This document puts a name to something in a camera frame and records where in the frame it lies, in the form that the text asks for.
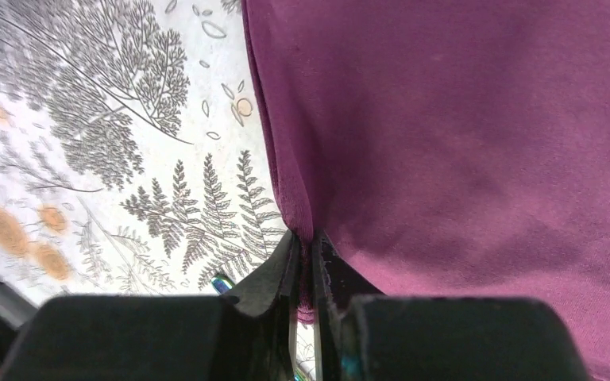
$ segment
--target maroon cloth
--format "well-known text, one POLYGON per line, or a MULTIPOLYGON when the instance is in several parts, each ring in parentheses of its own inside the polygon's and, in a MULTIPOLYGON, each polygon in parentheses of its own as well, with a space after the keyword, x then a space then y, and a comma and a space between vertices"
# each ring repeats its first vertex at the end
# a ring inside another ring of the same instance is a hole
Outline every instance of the maroon cloth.
POLYGON ((245 27, 289 228, 388 294, 540 298, 610 381, 610 0, 246 0, 245 27))

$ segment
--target folded cloth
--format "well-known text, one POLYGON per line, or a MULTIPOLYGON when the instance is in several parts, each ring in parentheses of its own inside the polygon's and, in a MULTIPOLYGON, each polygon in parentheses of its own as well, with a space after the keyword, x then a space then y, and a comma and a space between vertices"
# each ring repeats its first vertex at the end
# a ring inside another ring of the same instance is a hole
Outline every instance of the folded cloth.
POLYGON ((610 381, 610 1, 244 9, 288 227, 388 294, 540 298, 610 381))

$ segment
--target white tablecloth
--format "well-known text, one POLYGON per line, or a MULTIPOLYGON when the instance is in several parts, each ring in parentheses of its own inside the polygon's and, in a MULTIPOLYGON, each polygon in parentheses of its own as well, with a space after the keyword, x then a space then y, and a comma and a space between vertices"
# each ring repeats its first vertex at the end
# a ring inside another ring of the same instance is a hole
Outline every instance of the white tablecloth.
MULTIPOLYGON (((239 0, 0 0, 0 277, 213 294, 284 232, 239 0)), ((312 329, 299 362, 314 374, 312 329)))

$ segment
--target tablecloth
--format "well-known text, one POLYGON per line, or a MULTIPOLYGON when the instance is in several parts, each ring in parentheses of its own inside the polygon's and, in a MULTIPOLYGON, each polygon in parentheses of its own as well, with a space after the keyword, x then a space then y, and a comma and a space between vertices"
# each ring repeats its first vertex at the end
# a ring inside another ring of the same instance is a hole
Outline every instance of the tablecloth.
POLYGON ((241 280, 285 230, 254 105, 239 0, 0 0, 0 278, 37 306, 241 280))

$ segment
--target botanical pattern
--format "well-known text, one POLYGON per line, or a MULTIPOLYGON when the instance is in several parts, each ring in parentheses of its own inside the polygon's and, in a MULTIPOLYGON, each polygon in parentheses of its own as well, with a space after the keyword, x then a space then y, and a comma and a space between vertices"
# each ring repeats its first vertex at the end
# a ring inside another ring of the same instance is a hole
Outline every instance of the botanical pattern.
POLYGON ((240 11, 0 0, 3 281, 37 305, 214 294, 214 277, 239 282, 271 254, 284 224, 240 11))

